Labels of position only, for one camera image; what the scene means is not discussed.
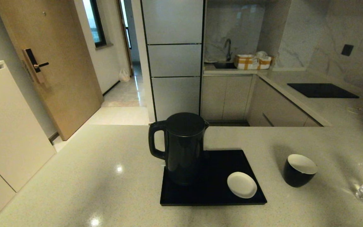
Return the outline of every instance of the kettle lid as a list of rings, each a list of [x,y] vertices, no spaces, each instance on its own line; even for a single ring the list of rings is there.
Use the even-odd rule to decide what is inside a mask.
[[[166,129],[178,136],[193,136],[205,129],[205,121],[194,113],[176,113],[167,118]]]

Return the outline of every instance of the black cooktop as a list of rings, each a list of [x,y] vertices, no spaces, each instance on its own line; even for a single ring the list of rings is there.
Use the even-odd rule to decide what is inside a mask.
[[[334,84],[288,84],[308,98],[359,98]]]
[[[234,195],[226,180],[233,172],[244,172],[257,184],[256,194],[243,199]],[[214,206],[259,205],[267,200],[242,150],[204,151],[202,170],[196,183],[180,186],[171,181],[166,168],[163,172],[160,205],[163,206]]]

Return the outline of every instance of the black cup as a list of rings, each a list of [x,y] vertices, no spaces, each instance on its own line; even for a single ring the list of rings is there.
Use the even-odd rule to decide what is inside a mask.
[[[301,187],[308,183],[317,173],[317,165],[309,158],[291,154],[284,167],[284,180],[292,187]]]

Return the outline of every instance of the black kettle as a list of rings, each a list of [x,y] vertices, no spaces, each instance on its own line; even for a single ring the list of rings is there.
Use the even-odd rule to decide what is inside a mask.
[[[165,121],[149,127],[148,141],[151,154],[165,160],[169,178],[187,186],[198,177],[203,153],[204,132],[209,124],[194,113],[176,113]],[[164,151],[155,148],[154,134],[164,132]]]

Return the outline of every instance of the white refrigerator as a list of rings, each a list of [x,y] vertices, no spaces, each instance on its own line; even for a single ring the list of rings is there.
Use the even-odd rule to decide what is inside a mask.
[[[156,120],[199,114],[203,0],[142,0]]]

